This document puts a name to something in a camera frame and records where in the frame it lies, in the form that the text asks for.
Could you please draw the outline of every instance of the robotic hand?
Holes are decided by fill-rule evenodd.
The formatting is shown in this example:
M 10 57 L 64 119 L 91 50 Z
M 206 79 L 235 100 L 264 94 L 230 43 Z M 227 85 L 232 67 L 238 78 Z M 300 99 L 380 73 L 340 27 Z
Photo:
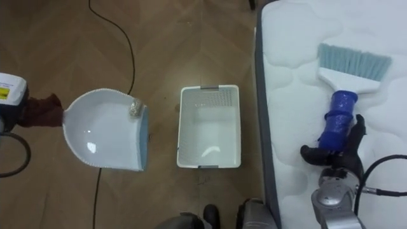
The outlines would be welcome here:
M 357 123 L 352 127 L 343 152 L 332 152 L 303 146 L 301 155 L 312 165 L 325 165 L 319 179 L 319 189 L 311 196 L 315 217 L 322 229 L 365 229 L 361 220 L 353 212 L 353 201 L 357 187 L 363 176 L 361 159 L 357 149 L 366 134 L 364 118 L 356 116 Z

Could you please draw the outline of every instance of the brown wood floor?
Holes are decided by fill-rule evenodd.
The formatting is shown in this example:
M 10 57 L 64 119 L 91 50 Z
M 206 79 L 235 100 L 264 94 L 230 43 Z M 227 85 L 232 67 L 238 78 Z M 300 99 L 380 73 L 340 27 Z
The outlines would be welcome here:
M 87 0 L 0 1 L 0 71 L 24 77 L 33 97 L 56 93 L 66 108 L 95 88 L 126 92 L 132 66 L 123 34 L 90 12 Z M 252 89 L 256 14 L 246 0 L 93 0 L 121 25 L 135 52 L 132 95 L 150 108 L 146 172 L 102 171 L 97 229 L 153 228 L 182 211 L 219 206 L 223 228 L 235 227 L 237 207 L 261 197 Z M 239 169 L 180 169 L 176 165 L 182 87 L 236 84 L 242 113 Z M 92 227 L 97 169 L 81 163 L 61 128 L 20 128 L 32 147 L 23 173 L 0 180 L 0 227 Z M 23 160 L 17 143 L 1 139 L 0 172 Z

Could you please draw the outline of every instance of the brush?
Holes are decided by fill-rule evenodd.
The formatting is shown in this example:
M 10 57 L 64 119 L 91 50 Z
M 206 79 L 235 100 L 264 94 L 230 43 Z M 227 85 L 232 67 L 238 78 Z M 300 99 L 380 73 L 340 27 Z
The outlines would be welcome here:
M 375 93 L 392 59 L 370 52 L 320 44 L 318 77 L 335 90 L 319 148 L 343 151 L 358 94 Z

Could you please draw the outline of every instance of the cable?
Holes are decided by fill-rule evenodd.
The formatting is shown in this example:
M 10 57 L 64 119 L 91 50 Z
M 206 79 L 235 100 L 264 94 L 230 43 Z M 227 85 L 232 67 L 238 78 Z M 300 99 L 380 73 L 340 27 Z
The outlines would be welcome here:
M 135 81 L 135 64 L 134 64 L 134 52 L 133 52 L 133 47 L 132 47 L 132 43 L 130 42 L 130 39 L 127 36 L 127 33 L 116 23 L 112 22 L 111 20 L 103 17 L 102 15 L 98 14 L 95 10 L 92 9 L 92 6 L 90 5 L 90 0 L 88 0 L 88 7 L 89 10 L 94 13 L 96 16 L 98 16 L 99 18 L 105 20 L 106 22 L 109 22 L 110 24 L 116 26 L 116 28 L 118 28 L 126 37 L 127 42 L 128 42 L 128 46 L 130 48 L 130 54 L 132 55 L 132 66 L 133 66 L 133 73 L 132 73 L 132 83 L 130 84 L 130 88 L 128 89 L 127 94 L 130 95 L 130 93 L 133 90 L 133 86 L 134 86 L 134 81 Z M 96 181 L 96 189 L 95 189 L 95 200 L 93 201 L 93 217 L 92 217 L 92 229 L 95 229 L 95 225 L 96 225 L 96 206 L 97 206 L 97 195 L 99 193 L 99 183 L 100 183 L 100 175 L 102 174 L 102 169 L 99 169 L 99 173 L 97 174 L 97 181 Z
M 96 16 L 98 16 L 99 18 L 105 20 L 106 22 L 109 22 L 110 24 L 116 26 L 116 28 L 118 28 L 125 35 L 125 37 L 127 39 L 127 43 L 130 48 L 130 54 L 132 55 L 132 65 L 133 65 L 132 83 L 130 84 L 130 89 L 127 92 L 127 94 L 130 94 L 133 90 L 134 80 L 135 80 L 135 64 L 134 64 L 134 52 L 133 52 L 132 43 L 130 42 L 130 39 L 128 38 L 127 33 L 118 24 L 112 22 L 111 20 L 107 19 L 106 17 L 103 17 L 102 15 L 98 14 L 95 10 L 92 9 L 92 6 L 90 5 L 90 0 L 88 0 L 88 7 L 89 7 L 89 10 L 92 13 L 94 13 Z
M 99 183 L 100 183 L 100 175 L 102 174 L 102 168 L 99 169 L 97 174 L 97 181 L 96 181 L 96 190 L 95 190 L 95 200 L 93 201 L 93 219 L 92 219 L 92 229 L 95 229 L 96 225 L 96 205 L 97 205 L 97 194 L 99 193 Z
M 356 191 L 355 207 L 354 207 L 354 212 L 355 212 L 356 216 L 359 213 L 359 202 L 361 201 L 362 190 L 363 190 L 363 187 L 366 185 L 366 181 L 368 180 L 370 174 L 381 163 L 384 163 L 384 162 L 389 161 L 389 160 L 394 160 L 394 159 L 405 159 L 405 160 L 407 160 L 407 155 L 385 156 L 385 157 L 375 161 L 372 165 L 370 165 L 370 167 L 367 169 L 367 171 L 363 174 L 361 184 L 359 185 L 359 187 L 358 187 L 358 189 Z M 397 192 L 397 191 L 387 191 L 387 190 L 379 190 L 379 189 L 377 189 L 377 195 L 385 195 L 385 196 L 389 196 L 389 197 L 405 197 L 405 196 L 407 196 L 407 192 Z
M 11 137 L 17 140 L 19 143 L 21 143 L 25 149 L 25 160 L 24 163 L 17 169 L 11 171 L 11 172 L 5 172 L 5 173 L 0 173 L 0 178 L 6 178 L 6 177 L 11 177 L 16 174 L 19 174 L 22 172 L 30 163 L 31 160 L 31 149 L 30 146 L 28 145 L 27 141 L 24 140 L 24 138 L 20 137 L 17 134 L 10 133 L 10 132 L 1 132 L 0 136 L 5 136 L 5 137 Z

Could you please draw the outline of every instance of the quilted mattress surface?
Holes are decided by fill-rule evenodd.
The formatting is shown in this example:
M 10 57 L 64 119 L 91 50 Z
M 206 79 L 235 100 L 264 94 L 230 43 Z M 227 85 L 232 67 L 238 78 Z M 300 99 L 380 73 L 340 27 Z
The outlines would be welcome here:
M 366 120 L 359 155 L 375 160 L 407 153 L 407 1 L 288 0 L 261 14 L 263 62 L 282 227 L 320 228 L 311 205 L 322 168 L 306 164 L 302 145 L 316 147 L 333 90 L 317 78 L 320 43 L 392 57 L 375 94 L 355 106 Z M 381 164 L 368 186 L 407 191 L 407 162 Z M 362 194 L 359 216 L 369 229 L 407 228 L 407 197 Z

